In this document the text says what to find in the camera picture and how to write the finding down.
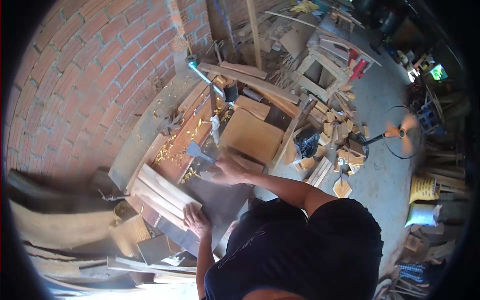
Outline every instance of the yellow sack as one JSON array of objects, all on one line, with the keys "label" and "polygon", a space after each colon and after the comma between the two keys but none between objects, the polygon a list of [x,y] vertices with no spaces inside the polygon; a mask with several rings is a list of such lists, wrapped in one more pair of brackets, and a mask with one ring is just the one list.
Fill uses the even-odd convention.
[{"label": "yellow sack", "polygon": [[412,175],[409,204],[415,200],[437,200],[439,197],[440,189],[436,188],[435,178]]},{"label": "yellow sack", "polygon": [[308,12],[311,12],[313,10],[317,10],[319,9],[320,6],[312,3],[311,1],[302,1],[299,5],[293,7],[292,9],[290,9],[291,12],[304,12],[304,13],[308,13]]}]

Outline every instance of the orange fan blade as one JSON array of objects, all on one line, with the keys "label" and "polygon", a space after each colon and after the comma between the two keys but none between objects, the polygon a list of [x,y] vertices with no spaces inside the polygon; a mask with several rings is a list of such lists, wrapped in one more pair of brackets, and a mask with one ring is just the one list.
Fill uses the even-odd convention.
[{"label": "orange fan blade", "polygon": [[413,115],[407,114],[403,118],[402,125],[400,126],[400,128],[407,131],[408,129],[412,127],[417,127],[417,126],[418,126],[417,119]]},{"label": "orange fan blade", "polygon": [[393,124],[390,121],[386,122],[386,130],[385,130],[385,136],[386,137],[395,137],[399,136],[398,134],[398,128],[393,126]]},{"label": "orange fan blade", "polygon": [[402,153],[403,154],[411,154],[412,151],[413,151],[413,146],[412,146],[412,142],[410,141],[410,139],[405,136],[402,138]]}]

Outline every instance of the black t-shirt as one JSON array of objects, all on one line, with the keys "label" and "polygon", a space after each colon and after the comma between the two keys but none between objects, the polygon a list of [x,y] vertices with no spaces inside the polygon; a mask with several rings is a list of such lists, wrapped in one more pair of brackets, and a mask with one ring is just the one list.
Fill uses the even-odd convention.
[{"label": "black t-shirt", "polygon": [[245,219],[233,230],[226,255],[205,275],[205,299],[240,300],[262,288],[309,300],[372,299],[383,242],[363,205],[331,201],[308,223],[272,218],[273,210],[268,210],[270,217]]}]

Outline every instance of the man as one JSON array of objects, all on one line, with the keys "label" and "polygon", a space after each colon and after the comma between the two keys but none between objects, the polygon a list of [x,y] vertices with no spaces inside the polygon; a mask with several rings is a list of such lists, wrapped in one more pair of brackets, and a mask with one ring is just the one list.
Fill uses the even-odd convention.
[{"label": "man", "polygon": [[372,299],[383,242],[365,207],[301,181],[248,171],[227,155],[215,165],[223,171],[215,182],[254,184],[279,199],[242,215],[217,263],[210,223],[185,207],[184,222],[200,238],[200,299]]}]

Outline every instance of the hand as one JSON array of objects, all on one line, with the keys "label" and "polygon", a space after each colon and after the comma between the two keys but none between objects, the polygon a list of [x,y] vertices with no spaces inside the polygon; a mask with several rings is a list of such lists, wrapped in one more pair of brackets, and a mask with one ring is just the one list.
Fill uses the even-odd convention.
[{"label": "hand", "polygon": [[198,238],[206,238],[212,235],[212,227],[207,217],[200,210],[195,214],[195,207],[193,204],[187,204],[183,208],[183,223],[187,226]]},{"label": "hand", "polygon": [[248,182],[248,170],[237,163],[231,156],[221,153],[215,166],[222,169],[221,173],[212,176],[212,181],[216,183],[238,184]]}]

